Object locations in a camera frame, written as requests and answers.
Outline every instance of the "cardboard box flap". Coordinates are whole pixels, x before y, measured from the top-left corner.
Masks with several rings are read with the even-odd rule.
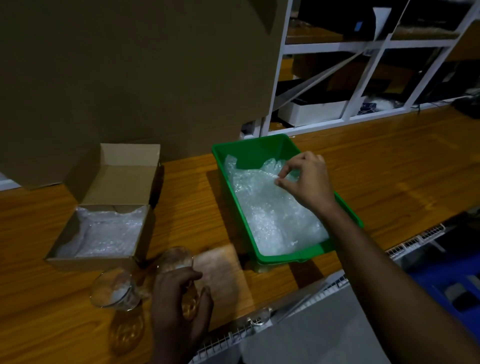
[[[80,205],[147,205],[159,159],[158,144],[100,144],[64,183]]]

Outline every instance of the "white metal shelving unit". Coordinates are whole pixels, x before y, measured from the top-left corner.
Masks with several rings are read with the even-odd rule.
[[[404,114],[411,111],[417,111],[419,107],[420,109],[429,109],[429,108],[438,106],[431,103],[421,104],[418,106],[418,105],[414,105],[414,102],[418,98],[418,96],[421,94],[421,92],[424,90],[428,82],[435,75],[435,73],[440,68],[440,66],[445,61],[445,59],[448,57],[451,50],[457,44],[457,42],[462,37],[466,29],[470,26],[470,24],[474,20],[477,20],[480,18],[480,15],[479,15],[480,0],[475,0],[470,10],[468,11],[468,13],[465,15],[463,21],[460,23],[460,25],[456,29],[456,33],[459,34],[459,36],[456,39],[391,40],[393,33],[390,33],[385,38],[385,40],[375,40],[375,41],[369,41],[369,42],[285,44],[287,29],[288,29],[288,21],[291,13],[291,7],[292,7],[292,0],[288,0],[287,11],[285,14],[284,28],[282,33],[282,40],[281,40],[282,43],[280,45],[280,52],[278,55],[275,81],[272,87],[272,97],[270,102],[269,113],[263,118],[255,120],[253,133],[248,135],[241,134],[240,135],[241,139],[250,139],[250,138],[256,138],[260,136],[275,135],[275,134],[281,134],[281,133],[287,134],[287,135],[297,135],[297,134],[315,132],[318,130],[334,128],[337,126],[353,124],[353,123],[362,122],[362,121],[369,121],[369,120],[374,120],[378,118],[384,118],[387,116]],[[365,114],[365,115],[357,115],[359,110],[354,110],[355,108],[357,108],[357,106],[355,105],[360,104],[359,98],[362,96],[363,92],[365,91],[365,87],[370,81],[370,78],[373,72],[375,71],[375,68],[378,62],[380,61],[380,58],[382,57],[384,51],[386,49],[410,49],[410,48],[441,48],[442,50],[440,51],[437,58],[433,61],[430,68],[425,72],[419,84],[412,91],[411,95],[409,96],[409,98],[407,99],[407,101],[402,107],[397,109],[392,109],[392,110],[374,112],[374,113]],[[335,120],[321,121],[321,122],[310,124],[310,125],[286,128],[282,130],[269,132],[270,119],[272,116],[272,112],[278,109],[279,103],[284,101],[284,100],[279,100],[279,98],[284,96],[284,94],[275,96],[275,91],[276,91],[276,86],[278,82],[278,76],[280,73],[280,66],[281,66],[283,56],[291,55],[291,54],[325,53],[325,52],[339,52],[339,51],[349,51],[352,53],[356,53],[357,55],[363,53],[364,51],[370,51],[369,53],[371,55],[370,61],[365,67],[363,75],[361,76],[360,81],[357,84],[355,91],[353,92],[352,97],[348,101],[348,104],[345,107],[345,110],[342,113],[342,116],[339,119],[335,119]],[[324,77],[321,77],[316,82],[313,82],[313,84],[310,85],[310,87],[317,84],[319,81],[325,79],[331,73],[327,74]],[[453,100],[454,99],[443,100],[443,101],[451,102]]]

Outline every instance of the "bubble wrap in box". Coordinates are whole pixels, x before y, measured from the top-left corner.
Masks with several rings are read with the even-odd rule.
[[[317,217],[274,184],[284,164],[272,158],[259,170],[240,170],[235,157],[225,159],[230,184],[262,255],[290,254],[328,238]]]
[[[133,254],[147,207],[120,214],[77,207],[80,230],[58,248],[57,257],[130,256]]]

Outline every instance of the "open cardboard box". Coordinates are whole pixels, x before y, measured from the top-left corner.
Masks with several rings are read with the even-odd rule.
[[[79,206],[90,211],[127,213],[147,206],[132,256],[55,256],[57,249],[79,232],[80,221],[74,211],[45,260],[63,271],[137,268],[145,260],[155,225],[149,203],[160,171],[159,160],[159,144],[100,144],[80,160],[64,181]]]

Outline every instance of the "storage bin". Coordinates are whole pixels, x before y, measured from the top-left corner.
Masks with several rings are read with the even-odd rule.
[[[228,155],[237,158],[237,167],[240,169],[259,169],[263,163],[270,158],[275,158],[276,160],[288,160],[300,153],[300,150],[288,136],[285,134],[278,134],[232,143],[216,144],[212,147],[212,153],[218,164],[218,172],[223,193],[226,198],[230,200],[233,199],[232,206],[234,208],[234,214],[244,237],[244,241],[249,249],[250,259],[254,265],[270,266],[289,262],[305,262],[314,256],[330,252],[334,249],[333,242],[330,239],[327,239],[323,242],[319,242],[317,245],[292,254],[275,256],[265,256],[260,254],[247,220],[242,212],[237,197],[235,196],[235,192],[230,185],[225,170],[225,158]],[[352,220],[360,227],[363,227],[362,221],[337,193],[335,193],[335,199],[348,213]]]

